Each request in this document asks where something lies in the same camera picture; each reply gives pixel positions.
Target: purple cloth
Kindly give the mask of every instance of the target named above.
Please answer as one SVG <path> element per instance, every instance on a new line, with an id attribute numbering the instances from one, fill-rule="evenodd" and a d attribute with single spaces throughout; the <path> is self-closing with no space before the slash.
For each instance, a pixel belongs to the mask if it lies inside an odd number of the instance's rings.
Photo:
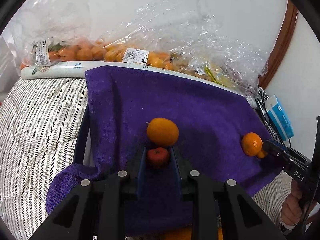
<path id="1" fill-rule="evenodd" d="M 146 123 L 155 117 L 179 128 L 176 145 L 193 167 L 218 181 L 235 179 L 254 195 L 281 171 L 271 156 L 259 160 L 241 149 L 241 138 L 270 134 L 245 98 L 185 78 L 146 70 L 103 66 L 86 71 L 92 155 L 96 167 L 73 164 L 51 183 L 50 213 L 81 179 L 98 179 L 111 167 L 124 168 L 147 142 Z M 139 201 L 125 206 L 127 235 L 161 232 L 190 224 L 192 204 L 177 197 L 173 170 L 146 170 Z"/>

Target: barcode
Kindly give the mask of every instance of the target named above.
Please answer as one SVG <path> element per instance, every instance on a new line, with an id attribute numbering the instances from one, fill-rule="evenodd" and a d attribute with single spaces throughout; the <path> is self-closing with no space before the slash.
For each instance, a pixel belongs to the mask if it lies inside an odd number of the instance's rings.
<path id="1" fill-rule="evenodd" d="M 44 55 L 39 55 L 39 60 L 40 60 L 40 65 L 46 65 L 45 59 L 44 59 Z"/>
<path id="2" fill-rule="evenodd" d="M 126 55 L 126 57 L 136 57 L 136 56 L 137 56 L 137 53 L 134 53 L 134 52 L 131 52 L 131 51 L 128 51 L 127 55 Z"/>

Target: plastic wrap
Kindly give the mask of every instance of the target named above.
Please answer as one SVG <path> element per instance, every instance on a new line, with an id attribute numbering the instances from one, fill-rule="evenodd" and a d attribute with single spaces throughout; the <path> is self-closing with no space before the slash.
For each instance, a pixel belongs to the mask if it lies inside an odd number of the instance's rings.
<path id="1" fill-rule="evenodd" d="M 27 0 L 7 26 L 13 41 L 6 42 L 18 58 L 16 62 L 22 62 L 20 68 L 32 66 L 38 42 L 74 44 L 78 37 L 89 37 L 90 25 L 87 0 Z M 65 59 L 70 54 L 65 50 L 60 57 Z"/>
<path id="2" fill-rule="evenodd" d="M 147 4 L 137 11 L 135 20 L 102 36 L 107 50 L 104 59 L 185 73 L 252 99 L 258 93 L 258 76 L 266 69 L 268 54 L 220 36 L 220 25 L 210 7 L 214 8 L 206 0 Z M 147 61 L 124 60 L 134 50 L 148 54 Z"/>

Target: silver screw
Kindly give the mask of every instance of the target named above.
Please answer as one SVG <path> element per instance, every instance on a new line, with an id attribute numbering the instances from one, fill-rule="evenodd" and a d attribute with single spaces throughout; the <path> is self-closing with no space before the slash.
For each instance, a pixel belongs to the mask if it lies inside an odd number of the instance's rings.
<path id="1" fill-rule="evenodd" d="M 236 183 L 236 181 L 235 181 L 234 179 L 228 179 L 228 180 L 227 180 L 227 184 L 228 184 L 229 186 L 235 186 L 237 183 Z"/>
<path id="2" fill-rule="evenodd" d="M 200 175 L 200 172 L 199 171 L 196 171 L 196 170 L 192 170 L 190 171 L 190 175 L 192 177 L 198 177 Z"/>
<path id="3" fill-rule="evenodd" d="M 125 176 L 127 176 L 127 174 L 128 174 L 128 173 L 127 173 L 126 171 L 119 171 L 119 172 L 118 172 L 118 176 L 119 176 L 119 177 L 125 177 Z"/>
<path id="4" fill-rule="evenodd" d="M 85 187 L 85 186 L 88 186 L 90 184 L 90 180 L 88 179 L 83 179 L 81 180 L 80 182 L 81 186 Z"/>

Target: striped bedding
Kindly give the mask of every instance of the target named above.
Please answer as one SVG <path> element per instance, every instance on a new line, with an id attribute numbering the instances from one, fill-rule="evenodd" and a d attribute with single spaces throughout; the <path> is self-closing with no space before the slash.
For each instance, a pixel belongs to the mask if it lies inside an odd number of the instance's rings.
<path id="1" fill-rule="evenodd" d="M 0 216 L 17 240 L 48 216 L 54 176 L 70 165 L 87 104 L 85 79 L 19 79 L 0 106 Z M 278 224 L 290 178 L 283 172 L 254 197 Z"/>

